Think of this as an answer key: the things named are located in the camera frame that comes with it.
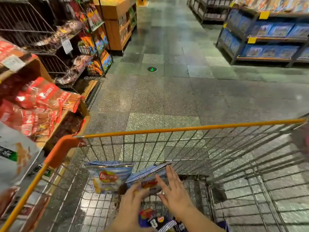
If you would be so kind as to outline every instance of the metal shopping cart basket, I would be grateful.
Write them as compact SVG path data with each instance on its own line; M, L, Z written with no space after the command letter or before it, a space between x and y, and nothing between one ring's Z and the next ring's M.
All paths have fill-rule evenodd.
M227 220L233 231L307 232L307 150L299 151L291 139L306 122L301 118L64 136L1 232L11 231L34 193L45 204L31 230L103 231L117 214L119 196L94 193L83 160L136 161L133 172L173 160L192 201L214 222ZM48 169L51 175L46 177ZM155 195L141 207L168 213Z

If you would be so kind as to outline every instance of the hanging price label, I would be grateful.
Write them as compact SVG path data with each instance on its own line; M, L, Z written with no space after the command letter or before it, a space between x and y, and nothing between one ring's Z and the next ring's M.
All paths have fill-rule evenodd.
M26 65L20 58L13 54L3 60L1 63L13 72L17 72L19 69Z
M61 44L66 54L70 53L73 50L71 42L67 37L61 39Z

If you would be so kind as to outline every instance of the orange cart corner guard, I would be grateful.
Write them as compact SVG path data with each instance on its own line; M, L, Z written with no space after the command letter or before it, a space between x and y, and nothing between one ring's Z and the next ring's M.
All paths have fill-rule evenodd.
M78 146L78 138L74 138L72 135L63 136L49 153L44 163L52 168L57 168L63 162L69 150Z

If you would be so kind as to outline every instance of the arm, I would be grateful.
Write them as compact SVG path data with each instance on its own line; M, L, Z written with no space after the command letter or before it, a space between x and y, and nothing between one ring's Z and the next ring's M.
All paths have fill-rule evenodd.
M172 167L166 167L170 188L156 175L164 195L158 195L177 220L184 223L189 232L223 232L224 230L205 217L192 203L190 196Z

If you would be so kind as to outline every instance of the red lay's logo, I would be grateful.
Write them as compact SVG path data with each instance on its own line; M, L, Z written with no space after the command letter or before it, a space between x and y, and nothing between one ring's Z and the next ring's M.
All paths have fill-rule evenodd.
M115 182L118 179L118 176L112 172L103 171L100 172L99 179L103 182Z

